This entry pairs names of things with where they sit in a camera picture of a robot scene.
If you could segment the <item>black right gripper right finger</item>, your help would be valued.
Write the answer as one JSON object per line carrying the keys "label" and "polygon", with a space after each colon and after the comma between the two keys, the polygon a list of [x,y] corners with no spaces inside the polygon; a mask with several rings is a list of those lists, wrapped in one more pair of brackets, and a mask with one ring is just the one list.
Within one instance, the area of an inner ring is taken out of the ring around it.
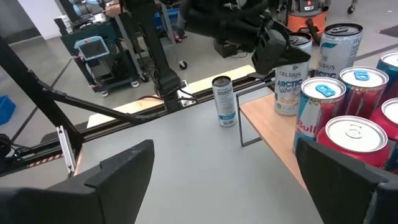
{"label": "black right gripper right finger", "polygon": [[398,224],[398,175],[308,139],[295,156],[324,224]]}

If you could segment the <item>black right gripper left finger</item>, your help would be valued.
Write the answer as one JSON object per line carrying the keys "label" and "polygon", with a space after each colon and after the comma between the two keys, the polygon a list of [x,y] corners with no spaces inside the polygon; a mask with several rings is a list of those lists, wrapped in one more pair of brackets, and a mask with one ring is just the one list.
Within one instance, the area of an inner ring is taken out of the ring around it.
{"label": "black right gripper left finger", "polygon": [[0,224],[134,224],[154,157],[147,139],[47,189],[0,188]]}

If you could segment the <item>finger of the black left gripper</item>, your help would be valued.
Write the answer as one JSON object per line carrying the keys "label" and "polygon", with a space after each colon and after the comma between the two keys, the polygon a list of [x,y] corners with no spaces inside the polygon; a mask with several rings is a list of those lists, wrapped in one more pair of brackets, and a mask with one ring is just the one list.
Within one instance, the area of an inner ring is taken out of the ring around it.
{"label": "finger of the black left gripper", "polygon": [[251,57],[258,74],[267,75],[273,68],[310,60],[309,53],[290,42],[290,33],[291,30],[280,22],[263,22]]}

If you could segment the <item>white Celsius Arctic can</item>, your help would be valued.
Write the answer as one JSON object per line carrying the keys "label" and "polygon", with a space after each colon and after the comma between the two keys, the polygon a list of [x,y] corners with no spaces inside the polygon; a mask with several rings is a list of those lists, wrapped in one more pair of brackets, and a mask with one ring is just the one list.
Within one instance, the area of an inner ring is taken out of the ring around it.
{"label": "white Celsius Arctic can", "polygon": [[[292,45],[311,54],[312,37],[310,34],[293,32],[289,36]],[[295,116],[297,114],[301,84],[308,77],[309,65],[310,59],[306,59],[303,63],[276,68],[274,90],[274,110],[276,113],[285,116]]]}
{"label": "white Celsius Arctic can", "polygon": [[320,58],[315,77],[338,78],[344,68],[352,67],[363,36],[355,23],[337,23],[325,28],[320,42]]}

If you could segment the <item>red Fanta strawberry can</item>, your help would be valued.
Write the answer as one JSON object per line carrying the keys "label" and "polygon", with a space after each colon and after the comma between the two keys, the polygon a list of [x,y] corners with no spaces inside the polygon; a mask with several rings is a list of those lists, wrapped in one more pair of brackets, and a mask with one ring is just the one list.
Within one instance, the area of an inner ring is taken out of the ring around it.
{"label": "red Fanta strawberry can", "polygon": [[389,139],[398,141],[398,98],[385,101],[369,119],[385,130]]}
{"label": "red Fanta strawberry can", "polygon": [[377,168],[381,168],[389,157],[385,130],[358,116],[332,118],[319,131],[316,142]]}

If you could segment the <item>Red Bull sugarfree can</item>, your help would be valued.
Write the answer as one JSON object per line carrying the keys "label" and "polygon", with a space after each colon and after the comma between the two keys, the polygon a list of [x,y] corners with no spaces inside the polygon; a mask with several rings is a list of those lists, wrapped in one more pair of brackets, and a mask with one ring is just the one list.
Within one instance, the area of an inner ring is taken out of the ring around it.
{"label": "Red Bull sugarfree can", "polygon": [[293,149],[298,138],[316,140],[319,131],[340,112],[345,93],[345,84],[334,78],[313,77],[302,83]]}

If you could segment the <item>white slim can black top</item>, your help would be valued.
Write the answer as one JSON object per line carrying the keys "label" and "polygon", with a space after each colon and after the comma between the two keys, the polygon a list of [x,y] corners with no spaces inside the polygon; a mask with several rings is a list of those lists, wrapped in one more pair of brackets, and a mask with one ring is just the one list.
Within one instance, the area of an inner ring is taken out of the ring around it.
{"label": "white slim can black top", "polygon": [[230,77],[218,76],[214,78],[212,90],[219,124],[223,127],[233,126],[236,123],[236,105]]}

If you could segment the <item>silver blue slim can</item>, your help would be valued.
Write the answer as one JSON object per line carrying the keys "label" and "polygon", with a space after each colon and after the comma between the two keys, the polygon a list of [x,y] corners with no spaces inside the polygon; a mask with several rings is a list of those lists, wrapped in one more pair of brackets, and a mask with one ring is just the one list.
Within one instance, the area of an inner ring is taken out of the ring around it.
{"label": "silver blue slim can", "polygon": [[369,118],[377,108],[389,81],[388,75],[373,67],[357,66],[343,69],[339,79],[346,86],[340,115]]}

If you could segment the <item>silver red blue can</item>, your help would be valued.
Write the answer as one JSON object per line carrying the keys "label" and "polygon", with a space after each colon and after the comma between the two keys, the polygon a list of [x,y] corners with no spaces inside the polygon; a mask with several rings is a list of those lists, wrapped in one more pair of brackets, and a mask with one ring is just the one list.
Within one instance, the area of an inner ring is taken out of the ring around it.
{"label": "silver red blue can", "polygon": [[383,53],[376,68],[385,72],[389,77],[379,102],[379,106],[381,106],[386,100],[398,97],[398,50]]}

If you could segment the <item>black floor box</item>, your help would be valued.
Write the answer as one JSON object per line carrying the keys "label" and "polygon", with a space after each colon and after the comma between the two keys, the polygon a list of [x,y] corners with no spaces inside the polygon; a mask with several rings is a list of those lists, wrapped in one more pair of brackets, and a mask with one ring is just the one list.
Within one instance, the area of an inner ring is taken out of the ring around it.
{"label": "black floor box", "polygon": [[236,45],[222,40],[214,39],[213,46],[216,52],[223,58],[232,57],[238,54],[238,47]]}

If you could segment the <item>blue crate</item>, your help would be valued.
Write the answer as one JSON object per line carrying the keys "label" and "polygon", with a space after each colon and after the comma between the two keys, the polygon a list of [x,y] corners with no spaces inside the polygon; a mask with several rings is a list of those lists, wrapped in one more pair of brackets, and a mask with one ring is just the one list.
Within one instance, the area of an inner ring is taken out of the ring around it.
{"label": "blue crate", "polygon": [[[167,14],[170,20],[170,24],[172,27],[177,27],[178,26],[178,15],[179,15],[179,8],[173,8],[173,9],[168,9]],[[162,23],[162,18],[159,14],[159,12],[156,12],[154,14],[154,24],[156,29],[163,29],[163,23]]]}

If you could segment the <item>black thin rod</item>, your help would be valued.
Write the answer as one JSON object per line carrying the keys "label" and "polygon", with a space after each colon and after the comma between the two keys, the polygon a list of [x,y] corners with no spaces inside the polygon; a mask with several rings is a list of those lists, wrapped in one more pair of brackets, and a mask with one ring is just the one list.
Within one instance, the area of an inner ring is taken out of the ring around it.
{"label": "black thin rod", "polygon": [[42,81],[38,81],[38,84],[41,86],[45,96],[49,97],[51,100],[59,101],[61,103],[65,103],[70,106],[74,106],[77,108],[109,116],[120,121],[129,122],[129,123],[140,123],[156,119],[160,116],[160,113],[152,113],[152,114],[122,113],[120,111],[116,111],[114,109],[110,109],[105,106],[97,105],[94,103],[90,103],[89,101],[75,98],[64,92],[53,89],[52,87],[48,86],[46,83]]}

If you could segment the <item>black floor mat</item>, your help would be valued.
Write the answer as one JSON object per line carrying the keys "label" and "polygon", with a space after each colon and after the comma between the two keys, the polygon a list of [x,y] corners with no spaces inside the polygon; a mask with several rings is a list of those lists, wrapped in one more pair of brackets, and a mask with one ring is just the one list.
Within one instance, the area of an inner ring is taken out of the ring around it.
{"label": "black floor mat", "polygon": [[398,38],[398,25],[380,30],[378,33],[382,34],[382,35],[387,35],[390,37]]}

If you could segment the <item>blue plastic bin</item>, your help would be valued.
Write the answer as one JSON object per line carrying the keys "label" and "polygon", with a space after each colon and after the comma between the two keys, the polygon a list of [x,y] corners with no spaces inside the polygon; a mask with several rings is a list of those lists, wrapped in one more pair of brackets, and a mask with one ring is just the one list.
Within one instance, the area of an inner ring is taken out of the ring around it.
{"label": "blue plastic bin", "polygon": [[0,126],[9,122],[15,108],[16,104],[8,95],[0,96]]}

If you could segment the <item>black frame post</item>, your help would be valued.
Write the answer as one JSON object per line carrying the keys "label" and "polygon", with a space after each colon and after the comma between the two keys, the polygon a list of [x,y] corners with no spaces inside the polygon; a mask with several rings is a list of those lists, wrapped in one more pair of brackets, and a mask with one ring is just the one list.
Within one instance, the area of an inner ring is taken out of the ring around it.
{"label": "black frame post", "polygon": [[83,136],[56,104],[57,101],[68,104],[70,102],[68,96],[42,82],[1,36],[0,67],[7,72],[55,127],[63,126],[66,129],[72,148],[81,149]]}

